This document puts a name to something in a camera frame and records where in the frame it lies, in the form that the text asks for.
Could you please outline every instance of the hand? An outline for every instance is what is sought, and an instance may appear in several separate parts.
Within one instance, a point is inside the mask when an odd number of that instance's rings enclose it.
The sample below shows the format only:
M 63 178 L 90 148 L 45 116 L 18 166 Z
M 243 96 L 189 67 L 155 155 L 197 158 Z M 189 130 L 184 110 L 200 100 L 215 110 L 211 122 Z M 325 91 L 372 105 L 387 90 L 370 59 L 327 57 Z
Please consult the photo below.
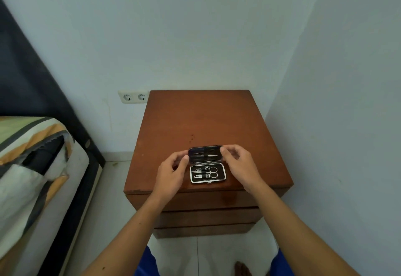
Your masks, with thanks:
M 157 198 L 163 207 L 173 198 L 183 184 L 184 172 L 188 161 L 188 151 L 184 150 L 174 152 L 160 164 L 152 196 Z M 174 171 L 173 167 L 177 165 L 178 168 Z
M 244 186 L 247 192 L 253 194 L 254 189 L 260 183 L 264 183 L 249 151 L 239 145 L 224 145 L 220 147 L 220 152 L 234 177 Z

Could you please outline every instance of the tile grout line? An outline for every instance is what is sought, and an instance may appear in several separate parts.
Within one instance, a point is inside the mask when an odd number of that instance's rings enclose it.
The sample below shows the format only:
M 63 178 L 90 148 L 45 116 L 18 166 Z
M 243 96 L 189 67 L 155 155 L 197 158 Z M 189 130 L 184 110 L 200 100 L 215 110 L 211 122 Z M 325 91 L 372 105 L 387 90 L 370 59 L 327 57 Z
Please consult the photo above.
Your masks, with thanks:
M 199 276 L 199 250 L 198 250 L 198 237 L 197 237 L 197 257 L 198 257 L 198 276 Z

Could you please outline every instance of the person's right arm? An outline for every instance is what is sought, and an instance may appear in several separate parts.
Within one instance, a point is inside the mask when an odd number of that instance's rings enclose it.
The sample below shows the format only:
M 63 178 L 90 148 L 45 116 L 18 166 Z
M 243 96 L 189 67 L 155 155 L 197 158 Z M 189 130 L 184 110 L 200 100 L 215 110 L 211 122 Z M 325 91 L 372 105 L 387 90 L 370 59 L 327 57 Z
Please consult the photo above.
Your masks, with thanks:
M 358 276 L 263 181 L 251 154 L 239 145 L 220 148 L 231 172 L 253 195 L 296 276 Z

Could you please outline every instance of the wooden nightstand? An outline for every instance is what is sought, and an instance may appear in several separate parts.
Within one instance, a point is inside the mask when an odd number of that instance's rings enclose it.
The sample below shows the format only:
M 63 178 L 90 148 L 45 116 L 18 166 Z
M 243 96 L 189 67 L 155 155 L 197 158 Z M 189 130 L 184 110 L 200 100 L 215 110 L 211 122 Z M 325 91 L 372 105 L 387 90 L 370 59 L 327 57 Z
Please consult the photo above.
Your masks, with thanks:
M 252 94 L 151 91 L 124 193 L 139 209 L 153 190 L 160 163 L 190 147 L 239 144 L 252 153 L 263 180 L 282 196 L 292 179 Z M 258 205 L 225 165 L 222 182 L 193 184 L 189 166 L 179 192 L 158 218 L 157 238 L 245 233 L 261 218 Z

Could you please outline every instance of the bare foot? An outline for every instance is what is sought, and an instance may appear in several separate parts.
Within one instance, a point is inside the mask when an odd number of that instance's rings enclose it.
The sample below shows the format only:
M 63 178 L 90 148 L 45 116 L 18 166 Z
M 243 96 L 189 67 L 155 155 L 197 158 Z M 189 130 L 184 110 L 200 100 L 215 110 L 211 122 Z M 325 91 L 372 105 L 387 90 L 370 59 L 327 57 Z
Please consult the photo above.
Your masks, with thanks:
M 237 261 L 234 265 L 235 276 L 252 276 L 248 267 L 242 262 Z

